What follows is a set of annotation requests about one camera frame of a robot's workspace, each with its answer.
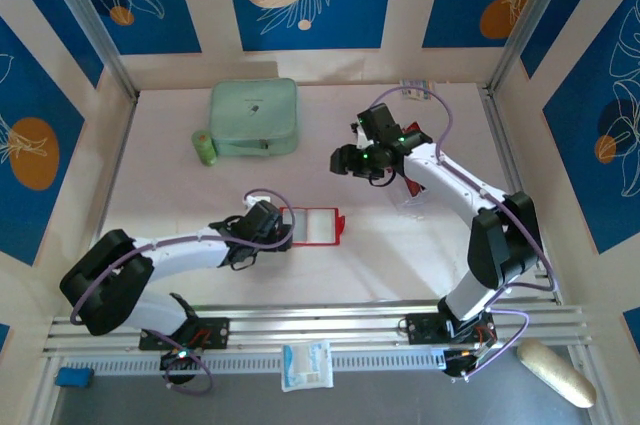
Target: green cylindrical bottle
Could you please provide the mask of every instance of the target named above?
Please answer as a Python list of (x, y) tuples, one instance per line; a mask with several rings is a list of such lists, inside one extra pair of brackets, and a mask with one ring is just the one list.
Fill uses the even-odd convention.
[(210, 167), (216, 163), (218, 157), (215, 148), (213, 148), (213, 141), (211, 140), (211, 134), (208, 130), (198, 130), (194, 132), (193, 135), (191, 135), (191, 142), (203, 165)]

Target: mint green pouch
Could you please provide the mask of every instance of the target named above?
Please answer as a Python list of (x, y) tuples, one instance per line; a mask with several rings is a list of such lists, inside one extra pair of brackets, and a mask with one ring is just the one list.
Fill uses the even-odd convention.
[(289, 78), (230, 80), (211, 93), (218, 155), (285, 155), (298, 146), (298, 87)]

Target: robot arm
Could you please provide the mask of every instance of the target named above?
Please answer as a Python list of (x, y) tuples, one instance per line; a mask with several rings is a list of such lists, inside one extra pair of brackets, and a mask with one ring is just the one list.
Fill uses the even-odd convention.
[[(535, 209), (522, 192), (507, 195), (474, 177), (443, 153), (420, 131), (403, 132), (384, 104), (358, 115), (352, 125), (358, 145), (344, 145), (331, 157), (331, 171), (372, 180), (392, 169), (436, 193), (471, 229), (467, 260), (469, 272), (458, 286), (444, 297), (438, 308), (445, 317), (450, 339), (466, 333), (482, 318), (487, 302), (497, 290), (527, 271), (537, 261), (526, 238), (486, 197), (503, 203), (540, 243)], [(464, 174), (478, 190), (462, 180)]]
[[(258, 249), (237, 243), (277, 244), (291, 229), (282, 223), (277, 207), (259, 201), (246, 216), (233, 216), (210, 224), (195, 235), (160, 240), (129, 237), (122, 230), (104, 235), (65, 275), (60, 290), (72, 305), (95, 286), (95, 281), (116, 260), (134, 254), (101, 281), (80, 308), (79, 316), (92, 335), (103, 335), (119, 326), (155, 330), (179, 343), (190, 343), (208, 327), (177, 294), (145, 290), (148, 283), (199, 268), (229, 265), (237, 270), (255, 262)], [(268, 251), (286, 251), (291, 239)]]

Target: white table surface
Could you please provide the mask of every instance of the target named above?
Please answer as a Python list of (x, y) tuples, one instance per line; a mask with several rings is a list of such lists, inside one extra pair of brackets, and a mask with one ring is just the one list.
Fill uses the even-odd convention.
[[(244, 213), (243, 193), (277, 190), (298, 207), (339, 207), (346, 216), (337, 247), (261, 253), (256, 265), (234, 272), (198, 270), (153, 283), (192, 304), (310, 304), (396, 299), (435, 299), (468, 270), (469, 230), (431, 194), (424, 218), (402, 216), (390, 191), (366, 180), (329, 172), (329, 157), (354, 143), (350, 123), (388, 85), (306, 86), (299, 91), (298, 149), (281, 157), (219, 157), (202, 166), (191, 133), (207, 128), (210, 90), (145, 91), (140, 95), (128, 143), (108, 206), (103, 232), (124, 229), (134, 237), (196, 231)], [(472, 173), (506, 190), (475, 84), (438, 84), (455, 122), (444, 150)], [(446, 114), (435, 100), (389, 96), (401, 125), (417, 120), (436, 138)], [(402, 186), (398, 180), (396, 186)], [(526, 276), (533, 280), (533, 272)], [(514, 291), (532, 295), (527, 290)]]

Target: gray floor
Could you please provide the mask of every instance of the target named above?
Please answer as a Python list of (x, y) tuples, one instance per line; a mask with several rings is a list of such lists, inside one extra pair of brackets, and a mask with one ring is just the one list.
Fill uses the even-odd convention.
[(277, 374), (221, 375), (212, 394), (187, 397), (168, 391), (159, 377), (96, 377), (89, 389), (61, 391), (53, 423), (591, 423), (585, 410), (553, 392), (510, 352), (468, 384), (452, 384), (442, 372), (345, 372), (334, 375), (334, 386), (285, 394)]

